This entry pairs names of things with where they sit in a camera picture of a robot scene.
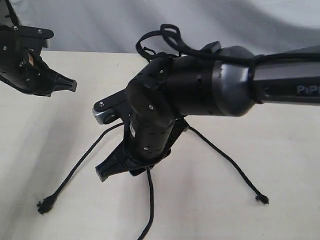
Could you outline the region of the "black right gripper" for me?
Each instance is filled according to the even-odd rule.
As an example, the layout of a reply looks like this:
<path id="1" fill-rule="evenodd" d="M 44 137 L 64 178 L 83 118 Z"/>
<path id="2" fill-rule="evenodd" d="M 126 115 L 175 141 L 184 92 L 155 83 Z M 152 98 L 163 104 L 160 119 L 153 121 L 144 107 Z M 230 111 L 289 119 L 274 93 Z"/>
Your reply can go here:
<path id="1" fill-rule="evenodd" d="M 171 147 L 189 128 L 184 118 L 174 119 L 168 126 L 159 126 L 133 113 L 130 116 L 124 144 L 120 143 L 95 171 L 101 181 L 124 173 L 142 173 L 171 153 Z"/>

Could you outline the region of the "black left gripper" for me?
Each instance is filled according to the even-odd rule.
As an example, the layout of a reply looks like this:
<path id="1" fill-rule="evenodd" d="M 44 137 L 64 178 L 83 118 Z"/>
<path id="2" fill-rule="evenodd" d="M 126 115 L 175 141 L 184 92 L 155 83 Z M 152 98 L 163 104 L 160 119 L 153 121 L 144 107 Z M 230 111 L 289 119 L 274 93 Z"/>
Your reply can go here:
<path id="1" fill-rule="evenodd" d="M 40 56 L 24 48 L 13 32 L 0 33 L 0 76 L 23 94 L 51 96 L 52 92 L 77 89 L 77 82 L 49 66 Z"/>

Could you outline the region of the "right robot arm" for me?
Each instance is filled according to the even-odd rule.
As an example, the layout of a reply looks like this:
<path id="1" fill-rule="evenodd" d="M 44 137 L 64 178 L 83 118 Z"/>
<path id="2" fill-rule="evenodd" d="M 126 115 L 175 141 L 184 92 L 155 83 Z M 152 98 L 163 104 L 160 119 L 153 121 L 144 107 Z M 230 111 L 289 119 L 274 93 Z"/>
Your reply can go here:
<path id="1" fill-rule="evenodd" d="M 186 116 L 240 117 L 253 105 L 320 103 L 320 64 L 314 60 L 276 60 L 248 67 L 193 56 L 160 56 L 126 86 L 94 104 L 97 122 L 117 119 L 123 140 L 96 168 L 104 181 L 133 176 L 171 153 L 188 128 Z"/>

